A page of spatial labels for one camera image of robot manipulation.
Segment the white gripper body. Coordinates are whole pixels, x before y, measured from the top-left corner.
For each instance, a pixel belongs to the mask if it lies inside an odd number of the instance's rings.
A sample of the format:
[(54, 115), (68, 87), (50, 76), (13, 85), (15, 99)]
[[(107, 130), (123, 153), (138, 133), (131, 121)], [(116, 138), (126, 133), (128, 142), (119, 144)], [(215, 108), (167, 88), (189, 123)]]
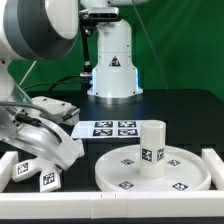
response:
[(43, 118), (0, 116), (0, 141), (67, 170), (84, 155), (83, 143), (73, 140), (58, 125)]

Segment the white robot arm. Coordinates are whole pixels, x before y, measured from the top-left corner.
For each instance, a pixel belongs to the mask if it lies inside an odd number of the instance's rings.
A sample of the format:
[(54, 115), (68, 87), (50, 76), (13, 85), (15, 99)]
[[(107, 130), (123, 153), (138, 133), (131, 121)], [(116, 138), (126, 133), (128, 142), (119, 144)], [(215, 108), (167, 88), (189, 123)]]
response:
[(38, 106), (8, 72), (13, 60), (58, 60), (77, 39), (79, 6), (94, 10), (97, 21), (111, 25), (125, 22), (113, 17), (118, 10), (103, 1), (0, 0), (0, 140), (68, 169), (83, 154), (78, 143), (59, 127), (60, 118), (41, 118)]

